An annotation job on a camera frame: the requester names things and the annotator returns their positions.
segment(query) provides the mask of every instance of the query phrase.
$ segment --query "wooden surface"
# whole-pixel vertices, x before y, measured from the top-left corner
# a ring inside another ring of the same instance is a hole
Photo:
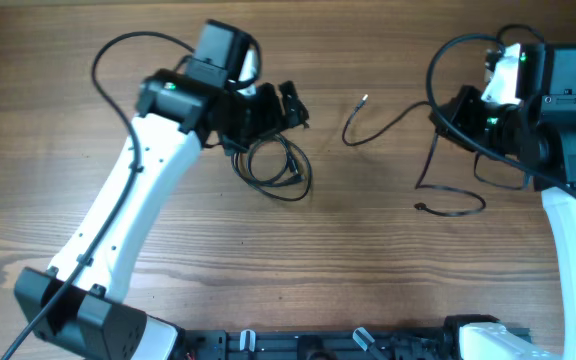
[[[456,35],[526,22],[549,40],[576,41],[576,2],[274,1],[0,8],[0,356],[26,324],[12,295],[19,272],[44,269],[67,241],[126,136],[90,84],[93,56],[135,30],[194,44],[206,18],[257,37],[265,81],[295,81],[311,129],[286,136],[308,154],[314,189],[299,203],[272,201],[239,180],[223,152],[205,151],[162,209],[127,304],[188,329],[394,328],[492,314],[561,351],[556,252],[539,194],[477,183],[472,155],[442,141],[428,181],[474,190],[489,208],[433,217],[413,204],[476,204],[413,190],[432,136],[426,109],[362,147],[345,147],[340,134],[365,93],[351,139],[423,99],[430,58]],[[441,101],[461,84],[482,86],[487,47],[446,56]],[[100,78],[131,111],[140,81],[181,55],[160,40],[131,40],[108,53]],[[268,149],[255,169],[270,173],[277,161]],[[519,181],[490,162],[482,173]],[[18,356],[61,357],[72,355],[34,338]]]

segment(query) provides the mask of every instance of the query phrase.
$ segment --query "wooden table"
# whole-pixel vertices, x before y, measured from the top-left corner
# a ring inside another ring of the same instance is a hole
[[[294,204],[272,201],[238,179],[221,150],[204,151],[162,209],[127,304],[188,329],[436,326],[446,315],[492,314],[562,350],[556,252],[539,194],[478,183],[472,154],[441,141],[428,181],[476,191],[489,207],[433,217],[413,204],[476,203],[413,190],[433,131],[427,109],[358,148],[344,146],[340,134],[365,93],[369,104],[351,139],[424,99],[428,62],[454,36],[525,22],[549,40],[576,42],[576,2],[214,1],[0,8],[0,356],[26,324],[12,295],[19,272],[44,269],[75,231],[126,136],[91,86],[93,56],[135,30],[194,44],[206,18],[259,40],[265,81],[295,82],[311,128],[285,135],[312,162],[313,192]],[[446,56],[435,80],[442,102],[461,84],[483,88],[488,47],[464,45]],[[140,81],[182,55],[161,40],[131,40],[108,53],[100,78],[132,111]],[[280,156],[268,149],[255,168],[270,173]],[[520,181],[489,161],[481,171]],[[18,352],[69,356],[34,338]]]

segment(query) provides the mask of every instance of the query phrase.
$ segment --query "wood grain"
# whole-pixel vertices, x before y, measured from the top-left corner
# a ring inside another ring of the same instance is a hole
[[[472,155],[442,141],[428,181],[474,190],[489,208],[432,217],[413,204],[476,204],[413,191],[432,136],[427,110],[359,148],[345,147],[340,134],[365,93],[370,102],[351,139],[423,99],[426,66],[453,36],[527,22],[549,39],[576,42],[576,2],[275,1],[0,7],[0,355],[25,325],[12,295],[19,272],[45,268],[63,246],[125,138],[90,84],[94,54],[135,30],[194,43],[206,18],[258,38],[265,81],[295,81],[311,129],[286,136],[311,159],[313,192],[299,203],[274,202],[236,178],[221,151],[205,151],[144,246],[129,305],[188,329],[227,330],[395,328],[486,313],[530,327],[537,344],[561,351],[556,252],[539,194],[477,183]],[[465,45],[446,56],[435,80],[442,101],[461,84],[481,86],[486,48]],[[135,39],[108,53],[101,81],[130,111],[140,81],[182,55]],[[276,168],[278,156],[260,153],[255,168]],[[482,173],[520,181],[491,162]],[[35,339],[18,356],[67,357]]]

